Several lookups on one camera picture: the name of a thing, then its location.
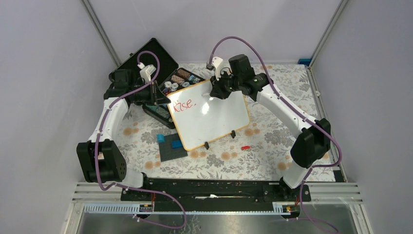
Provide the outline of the yellow framed whiteboard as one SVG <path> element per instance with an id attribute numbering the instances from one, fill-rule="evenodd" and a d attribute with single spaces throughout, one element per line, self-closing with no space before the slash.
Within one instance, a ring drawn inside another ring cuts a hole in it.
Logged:
<path id="1" fill-rule="evenodd" d="M 168 109 L 187 151 L 225 137 L 250 124 L 244 95 L 237 91 L 227 99 L 203 97 L 210 93 L 210 81 L 202 81 L 167 95 Z"/>

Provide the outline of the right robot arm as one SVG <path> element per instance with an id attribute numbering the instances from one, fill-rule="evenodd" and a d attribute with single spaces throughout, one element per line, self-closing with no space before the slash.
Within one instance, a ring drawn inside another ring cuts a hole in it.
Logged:
<path id="1" fill-rule="evenodd" d="M 314 162 L 331 149 L 329 121 L 317 120 L 283 96 L 269 75 L 255 73 L 244 54 L 230 58 L 229 67 L 222 58 L 213 57 L 206 68 L 214 72 L 210 78 L 212 98 L 227 99 L 232 93 L 242 93 L 273 113 L 296 139 L 290 150 L 293 162 L 279 188 L 281 198 L 293 200 Z"/>

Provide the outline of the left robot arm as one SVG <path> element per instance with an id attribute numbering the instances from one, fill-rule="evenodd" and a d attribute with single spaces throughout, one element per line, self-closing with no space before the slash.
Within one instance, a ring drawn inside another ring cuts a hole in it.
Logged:
<path id="1" fill-rule="evenodd" d="M 102 190 L 119 183 L 122 188 L 133 188 L 132 194 L 146 200 L 150 185 L 144 183 L 143 173 L 128 168 L 126 159 L 117 146 L 121 122 L 131 104 L 167 104 L 170 100 L 161 93 L 157 83 L 158 71 L 144 68 L 137 75 L 132 69 L 118 69 L 109 74 L 111 84 L 104 94 L 103 111 L 93 134 L 76 147 L 84 178 L 98 183 Z"/>

